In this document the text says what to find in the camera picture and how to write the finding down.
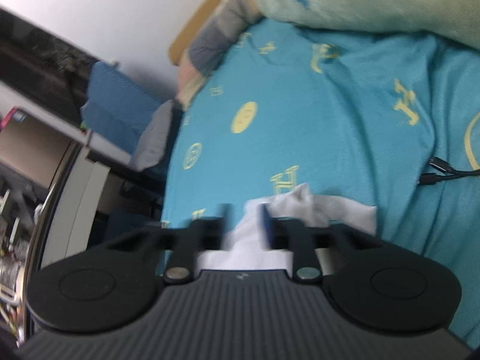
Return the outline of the striped beige grey pillow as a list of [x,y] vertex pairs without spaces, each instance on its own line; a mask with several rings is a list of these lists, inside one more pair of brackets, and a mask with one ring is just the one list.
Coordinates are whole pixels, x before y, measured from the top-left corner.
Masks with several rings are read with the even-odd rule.
[[184,50],[178,75],[176,101],[187,111],[194,96],[218,68],[225,53],[263,15],[255,0],[223,0]]

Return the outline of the brown cardboard box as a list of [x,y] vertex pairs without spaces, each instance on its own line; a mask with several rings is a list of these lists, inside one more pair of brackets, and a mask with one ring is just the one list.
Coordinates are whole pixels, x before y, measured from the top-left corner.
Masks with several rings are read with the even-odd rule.
[[71,143],[70,137],[13,108],[1,125],[1,162],[46,185],[54,178]]

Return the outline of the blue towel on chair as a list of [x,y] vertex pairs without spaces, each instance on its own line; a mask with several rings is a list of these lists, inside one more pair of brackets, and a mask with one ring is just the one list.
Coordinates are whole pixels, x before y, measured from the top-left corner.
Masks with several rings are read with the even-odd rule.
[[132,155],[162,103],[116,68],[97,62],[91,70],[81,114],[90,130]]

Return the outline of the white desk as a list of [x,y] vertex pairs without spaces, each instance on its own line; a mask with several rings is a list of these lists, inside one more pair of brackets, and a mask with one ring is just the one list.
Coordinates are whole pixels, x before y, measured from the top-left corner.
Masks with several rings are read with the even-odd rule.
[[37,117],[55,130],[80,145],[73,155],[73,164],[67,180],[60,188],[60,197],[48,226],[41,266],[78,254],[86,250],[98,203],[111,168],[87,158],[93,151],[104,155],[115,165],[126,165],[130,155],[95,133],[84,134],[80,129],[33,104],[23,95],[1,83],[1,112],[18,107]]

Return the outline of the grey seat cushion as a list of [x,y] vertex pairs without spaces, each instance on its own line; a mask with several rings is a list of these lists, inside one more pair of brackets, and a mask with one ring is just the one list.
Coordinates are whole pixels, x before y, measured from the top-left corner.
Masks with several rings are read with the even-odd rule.
[[168,100],[154,112],[140,136],[129,167],[135,172],[156,166],[164,157],[173,119],[173,100]]

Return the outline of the teal patterned bed sheet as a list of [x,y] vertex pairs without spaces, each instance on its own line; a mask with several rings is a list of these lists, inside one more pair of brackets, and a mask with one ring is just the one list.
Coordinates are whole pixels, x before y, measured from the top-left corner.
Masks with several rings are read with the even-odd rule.
[[451,330],[479,345],[479,179],[421,186],[429,160],[479,168],[479,53],[428,33],[317,31],[264,19],[191,102],[162,221],[306,184],[377,208],[381,238],[452,270]]

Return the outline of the white polo shirt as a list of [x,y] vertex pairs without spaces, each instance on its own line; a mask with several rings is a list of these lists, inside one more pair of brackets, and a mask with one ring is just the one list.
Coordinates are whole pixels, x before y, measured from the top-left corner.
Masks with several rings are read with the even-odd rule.
[[272,197],[245,203],[241,218],[227,231],[218,251],[199,255],[197,271],[293,271],[293,253],[287,246],[275,250],[270,224],[292,224],[294,229],[312,231],[345,224],[368,235],[377,230],[377,207],[350,198],[315,195],[307,184]]

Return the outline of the light green plush blanket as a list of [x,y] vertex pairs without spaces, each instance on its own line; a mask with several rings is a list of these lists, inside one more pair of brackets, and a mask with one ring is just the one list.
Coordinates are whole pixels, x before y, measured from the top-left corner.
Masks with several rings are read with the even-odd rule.
[[255,0],[270,19],[312,29],[426,31],[479,48],[479,0]]

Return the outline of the mustard yellow headboard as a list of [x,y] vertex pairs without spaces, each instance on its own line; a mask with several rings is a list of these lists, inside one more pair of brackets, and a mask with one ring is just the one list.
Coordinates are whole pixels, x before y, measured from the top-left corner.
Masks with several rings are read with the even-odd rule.
[[193,16],[187,20],[180,33],[176,35],[168,47],[168,58],[173,66],[179,65],[184,50],[222,1],[223,0],[204,0],[195,13],[193,13]]

